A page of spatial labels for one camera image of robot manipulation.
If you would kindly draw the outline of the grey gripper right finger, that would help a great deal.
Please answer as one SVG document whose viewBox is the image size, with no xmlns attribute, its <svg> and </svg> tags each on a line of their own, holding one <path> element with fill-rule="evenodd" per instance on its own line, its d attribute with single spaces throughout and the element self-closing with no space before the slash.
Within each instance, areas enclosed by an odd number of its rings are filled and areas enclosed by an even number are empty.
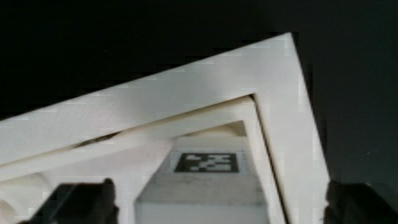
<svg viewBox="0 0 398 224">
<path fill-rule="evenodd" d="M 392 208 L 366 183 L 328 182 L 323 224 L 398 224 Z"/>
</svg>

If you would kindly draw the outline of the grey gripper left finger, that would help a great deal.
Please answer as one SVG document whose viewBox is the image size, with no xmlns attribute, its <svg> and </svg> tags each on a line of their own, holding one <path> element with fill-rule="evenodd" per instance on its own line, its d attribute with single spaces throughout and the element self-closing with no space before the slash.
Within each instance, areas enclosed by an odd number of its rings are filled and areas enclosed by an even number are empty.
<svg viewBox="0 0 398 224">
<path fill-rule="evenodd" d="M 117 224 L 115 185 L 62 183 L 33 213 L 19 224 Z"/>
</svg>

